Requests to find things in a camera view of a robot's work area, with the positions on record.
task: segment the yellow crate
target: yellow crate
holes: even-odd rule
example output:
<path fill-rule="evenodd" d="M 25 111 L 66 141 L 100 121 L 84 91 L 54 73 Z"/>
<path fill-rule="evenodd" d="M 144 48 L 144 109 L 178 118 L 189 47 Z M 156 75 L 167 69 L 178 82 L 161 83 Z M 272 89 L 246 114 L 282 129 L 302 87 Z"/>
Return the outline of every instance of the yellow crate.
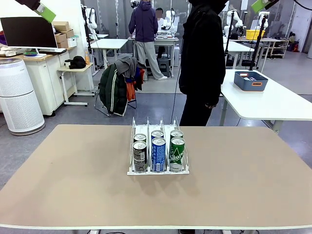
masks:
<path fill-rule="evenodd" d="M 246 30 L 246 39 L 247 40 L 257 40 L 260 30 Z M 265 30 L 262 31 L 261 38 L 265 34 Z"/>

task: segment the gray pants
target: gray pants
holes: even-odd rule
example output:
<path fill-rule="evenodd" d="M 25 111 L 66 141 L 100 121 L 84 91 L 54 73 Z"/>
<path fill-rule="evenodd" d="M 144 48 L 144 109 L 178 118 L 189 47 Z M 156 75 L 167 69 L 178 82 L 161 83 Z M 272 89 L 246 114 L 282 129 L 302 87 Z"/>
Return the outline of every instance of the gray pants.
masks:
<path fill-rule="evenodd" d="M 138 61 L 145 65 L 145 54 L 147 55 L 148 62 L 150 63 L 150 67 L 155 79 L 160 79 L 164 77 L 164 75 L 160 72 L 156 53 L 155 53 L 155 46 L 154 42 L 136 42 L 137 44 L 137 54 L 138 54 Z"/>

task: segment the orange bottle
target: orange bottle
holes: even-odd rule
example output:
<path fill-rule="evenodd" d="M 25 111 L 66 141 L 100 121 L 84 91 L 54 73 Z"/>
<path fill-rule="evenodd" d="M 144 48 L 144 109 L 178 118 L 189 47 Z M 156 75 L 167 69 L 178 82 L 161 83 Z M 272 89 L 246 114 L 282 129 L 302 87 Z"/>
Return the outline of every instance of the orange bottle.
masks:
<path fill-rule="evenodd" d="M 89 65 L 90 64 L 90 57 L 88 55 L 88 52 L 86 52 L 85 60 L 86 60 L 86 64 Z"/>

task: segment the gray jacket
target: gray jacket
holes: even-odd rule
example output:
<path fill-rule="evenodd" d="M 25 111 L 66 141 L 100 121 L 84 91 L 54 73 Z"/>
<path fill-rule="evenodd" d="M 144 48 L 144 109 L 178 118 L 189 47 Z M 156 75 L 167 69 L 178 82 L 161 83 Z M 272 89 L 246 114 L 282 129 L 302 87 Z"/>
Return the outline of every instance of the gray jacket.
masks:
<path fill-rule="evenodd" d="M 115 62 L 115 66 L 117 68 L 118 75 L 124 74 L 126 78 L 133 78 L 136 75 L 137 66 L 142 69 L 146 69 L 144 65 L 137 62 L 136 58 L 124 57 L 118 59 Z"/>

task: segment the wire rack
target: wire rack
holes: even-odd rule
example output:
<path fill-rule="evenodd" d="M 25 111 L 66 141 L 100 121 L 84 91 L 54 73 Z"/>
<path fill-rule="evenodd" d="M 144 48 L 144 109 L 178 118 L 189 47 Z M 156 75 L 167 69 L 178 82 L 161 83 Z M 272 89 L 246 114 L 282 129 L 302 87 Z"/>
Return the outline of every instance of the wire rack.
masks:
<path fill-rule="evenodd" d="M 151 133 L 154 130 L 161 130 L 164 132 L 164 138 L 166 140 L 166 157 L 165 157 L 165 170 L 164 172 L 154 172 L 152 167 L 152 141 L 151 141 Z M 127 175 L 129 176 L 145 176 L 145 175 L 180 175 L 180 174 L 189 174 L 189 160 L 186 147 L 184 149 L 184 156 L 182 159 L 182 171 L 181 172 L 171 172 L 170 171 L 170 133 L 173 130 L 180 130 L 177 119 L 175 118 L 174 123 L 170 125 L 164 125 L 163 119 L 161 118 L 160 124 L 151 125 L 149 119 L 147 118 L 147 124 L 144 125 L 136 125 L 135 118 L 133 118 L 132 123 L 132 132 L 131 132 L 131 141 L 130 141 L 130 164 L 129 171 Z M 134 155 L 133 155 L 133 142 L 134 136 L 136 134 L 145 134 L 146 135 L 146 143 L 147 143 L 147 171 L 143 173 L 139 173 L 135 171 L 134 166 Z"/>

